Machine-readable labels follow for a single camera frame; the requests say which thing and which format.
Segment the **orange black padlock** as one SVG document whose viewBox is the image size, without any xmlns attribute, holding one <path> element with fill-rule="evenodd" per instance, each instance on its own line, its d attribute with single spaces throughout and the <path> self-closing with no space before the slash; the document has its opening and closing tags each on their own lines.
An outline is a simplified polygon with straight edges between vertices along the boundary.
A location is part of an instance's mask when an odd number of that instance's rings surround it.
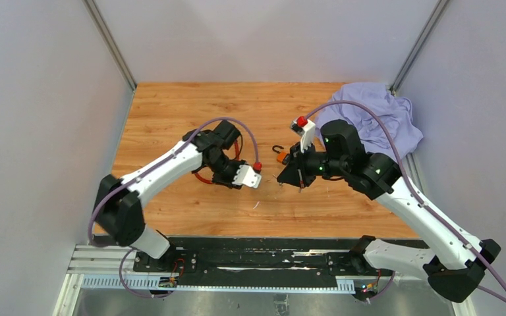
<svg viewBox="0 0 506 316">
<path fill-rule="evenodd" d="M 274 145 L 272 147 L 272 151 L 274 151 L 277 154 L 277 162 L 281 163 L 282 165 L 287 165 L 290 161 L 290 154 L 285 151 L 285 148 L 280 145 Z"/>
</svg>

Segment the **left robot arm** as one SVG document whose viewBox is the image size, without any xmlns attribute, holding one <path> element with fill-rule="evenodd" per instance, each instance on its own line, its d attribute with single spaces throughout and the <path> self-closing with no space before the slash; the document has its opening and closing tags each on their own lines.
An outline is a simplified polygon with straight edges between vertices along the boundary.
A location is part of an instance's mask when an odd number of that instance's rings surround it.
<svg viewBox="0 0 506 316">
<path fill-rule="evenodd" d="M 212 171 L 214 184 L 257 188 L 261 176 L 254 167 L 225 154 L 240 136 L 234 124 L 235 120 L 222 118 L 213 130 L 199 127 L 145 167 L 120 178 L 105 176 L 99 184 L 90 223 L 102 227 L 114 244 L 149 255 L 158 271 L 170 271 L 175 265 L 175 247 L 145 223 L 143 208 L 168 185 L 204 167 Z"/>
</svg>

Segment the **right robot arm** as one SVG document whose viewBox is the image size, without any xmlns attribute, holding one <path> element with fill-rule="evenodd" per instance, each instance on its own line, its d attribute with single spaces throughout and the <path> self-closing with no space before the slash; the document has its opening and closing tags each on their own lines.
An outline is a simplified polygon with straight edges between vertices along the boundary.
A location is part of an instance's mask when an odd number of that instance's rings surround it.
<svg viewBox="0 0 506 316">
<path fill-rule="evenodd" d="M 291 125 L 300 140 L 277 177 L 282 184 L 304 189 L 317 178 L 344 180 L 401 218 L 425 242 L 424 248 L 392 244 L 363 236 L 344 255 L 332 255 L 334 271 L 341 267 L 365 275 L 371 270 L 389 270 L 425 280 L 445 299 L 461 303 L 480 285 L 501 250 L 491 239 L 480 240 L 459 227 L 417 192 L 411 179 L 403 177 L 399 165 L 383 153 L 368 153 L 353 125 L 332 120 L 321 128 L 299 117 Z M 314 135 L 320 132 L 325 149 L 317 151 Z"/>
</svg>

